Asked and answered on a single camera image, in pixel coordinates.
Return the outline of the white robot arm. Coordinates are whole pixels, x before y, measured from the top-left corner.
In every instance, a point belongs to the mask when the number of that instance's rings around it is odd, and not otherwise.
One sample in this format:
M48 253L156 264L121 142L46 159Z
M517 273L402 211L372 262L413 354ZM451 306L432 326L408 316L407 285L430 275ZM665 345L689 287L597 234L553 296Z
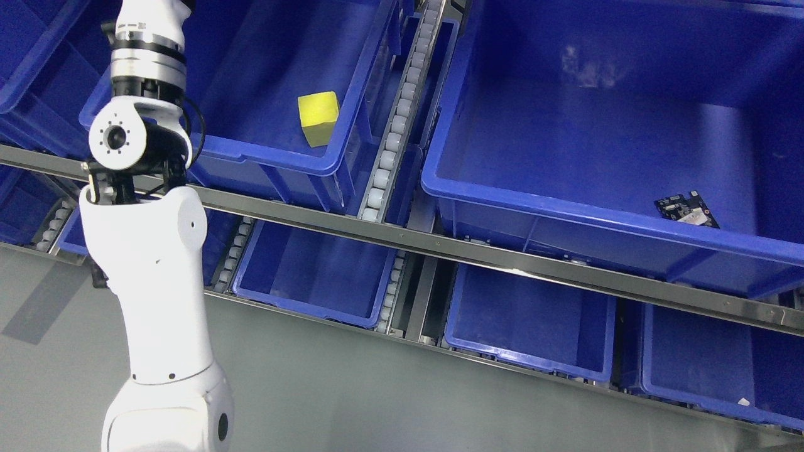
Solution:
M104 416L103 451L227 451L234 401L205 311L207 217L187 170L183 24L192 1L124 1L103 24L109 102L89 128L79 195L97 285L119 300L129 377Z

